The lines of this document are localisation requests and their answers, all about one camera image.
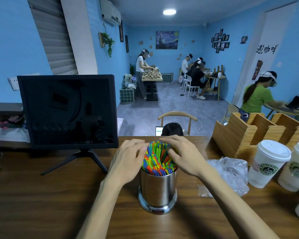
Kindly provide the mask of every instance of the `table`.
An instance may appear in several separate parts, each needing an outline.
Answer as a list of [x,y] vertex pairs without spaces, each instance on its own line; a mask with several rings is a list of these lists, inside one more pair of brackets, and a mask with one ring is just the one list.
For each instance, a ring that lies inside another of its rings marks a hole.
[[142,81],[151,81],[151,84],[150,84],[150,94],[147,94],[146,101],[158,101],[157,94],[154,94],[154,82],[155,81],[163,81],[162,76],[157,77],[157,79],[145,79],[145,78],[142,77]]
[[[158,137],[119,137],[146,141]],[[205,158],[222,153],[213,140],[189,136]],[[0,159],[0,239],[75,238],[87,216],[105,174],[90,159],[80,158],[45,176],[40,173],[75,151],[58,151],[30,158],[26,152],[4,152]],[[96,153],[109,167],[116,149]],[[179,171],[178,201],[166,215],[153,215],[137,200],[139,179],[125,185],[117,199],[107,238],[237,238],[226,217],[212,198],[199,197],[195,177]],[[281,239],[299,239],[299,218],[294,209],[299,193],[271,181],[264,189],[249,185],[243,200]]]
[[267,103],[264,103],[263,106],[266,107],[266,108],[268,108],[268,109],[271,109],[271,111],[268,113],[268,115],[266,116],[266,118],[269,118],[269,116],[274,111],[275,112],[279,112],[279,113],[284,113],[284,114],[289,115],[289,116],[299,116],[299,110],[294,110],[296,113],[293,113],[293,112],[287,112],[287,111],[281,110],[279,108],[273,108],[270,105],[268,105]]
[[211,75],[209,74],[205,74],[204,77],[208,78],[208,84],[211,86],[210,84],[210,79],[218,79],[218,87],[217,87],[217,91],[215,91],[213,88],[208,88],[208,91],[211,92],[211,93],[217,93],[218,94],[218,100],[219,100],[219,91],[220,91],[220,80],[221,79],[226,79],[225,76],[221,76],[220,78],[218,77],[212,77]]

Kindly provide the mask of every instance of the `chair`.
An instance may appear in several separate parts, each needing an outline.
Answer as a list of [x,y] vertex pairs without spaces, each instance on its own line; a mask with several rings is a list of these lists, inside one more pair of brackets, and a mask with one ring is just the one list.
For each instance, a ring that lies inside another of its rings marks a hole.
[[226,119],[227,122],[229,121],[229,117],[226,116],[227,114],[229,114],[229,116],[230,116],[232,113],[235,113],[235,112],[239,112],[239,108],[236,107],[236,106],[233,105],[233,104],[228,103],[228,109],[227,109],[227,111],[226,111],[226,113],[225,113],[225,115],[224,115],[224,117],[223,117],[223,119],[222,119],[221,124],[223,124],[223,121],[224,121],[225,119]]
[[186,81],[186,86],[185,86],[185,95],[186,95],[186,87],[188,87],[188,96],[187,96],[187,100],[189,97],[189,92],[192,88],[198,88],[197,94],[196,94],[196,99],[198,99],[198,93],[199,93],[199,86],[192,86],[191,85],[192,82],[192,78],[190,76],[187,76],[187,81]]
[[183,78],[183,83],[182,83],[183,92],[185,91],[186,83],[187,83],[187,74],[184,73],[184,78]]
[[166,112],[164,113],[163,115],[160,115],[157,120],[160,120],[162,119],[161,121],[161,126],[163,126],[163,121],[164,121],[164,117],[188,117],[189,118],[189,124],[188,124],[188,129],[187,131],[185,130],[185,132],[189,135],[190,134],[190,126],[191,126],[191,123],[192,123],[192,119],[194,121],[197,121],[197,118],[192,116],[192,115],[189,115],[185,112]]

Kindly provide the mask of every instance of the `white wall-mounted air conditioner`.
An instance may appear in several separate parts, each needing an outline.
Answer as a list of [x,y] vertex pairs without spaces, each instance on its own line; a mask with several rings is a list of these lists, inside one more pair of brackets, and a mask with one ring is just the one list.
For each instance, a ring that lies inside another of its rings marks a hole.
[[104,21],[119,26],[121,24],[121,13],[109,0],[100,0],[101,13]]

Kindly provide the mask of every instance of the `colorful straw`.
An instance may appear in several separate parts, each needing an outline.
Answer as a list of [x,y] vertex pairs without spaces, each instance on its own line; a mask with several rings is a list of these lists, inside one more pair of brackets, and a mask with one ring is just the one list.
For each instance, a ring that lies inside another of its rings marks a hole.
[[176,164],[168,156],[171,146],[160,141],[152,141],[147,148],[141,169],[154,176],[165,176],[177,170]]

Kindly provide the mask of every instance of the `starry night painting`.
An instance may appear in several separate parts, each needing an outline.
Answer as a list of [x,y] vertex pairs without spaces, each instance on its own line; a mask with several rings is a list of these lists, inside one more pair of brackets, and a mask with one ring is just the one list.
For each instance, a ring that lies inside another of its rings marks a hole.
[[177,49],[178,31],[156,31],[156,49]]

